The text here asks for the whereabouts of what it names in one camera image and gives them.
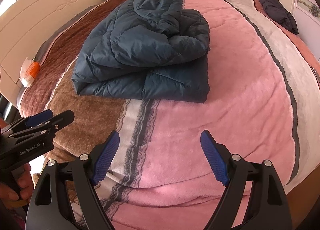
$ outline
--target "bed headboard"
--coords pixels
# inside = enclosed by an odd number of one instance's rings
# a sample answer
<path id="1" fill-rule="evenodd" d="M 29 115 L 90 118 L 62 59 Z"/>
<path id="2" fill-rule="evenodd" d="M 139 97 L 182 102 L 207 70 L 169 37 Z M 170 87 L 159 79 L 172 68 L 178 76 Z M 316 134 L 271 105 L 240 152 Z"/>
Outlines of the bed headboard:
<path id="1" fill-rule="evenodd" d="M 291 12 L 295 0 L 280 0 Z M 0 16 L 0 88 L 14 106 L 22 87 L 20 68 L 39 47 L 76 14 L 102 0 L 19 0 Z"/>
<path id="2" fill-rule="evenodd" d="M 17 106 L 20 68 L 76 14 L 102 0 L 19 0 L 0 16 L 0 89 Z"/>

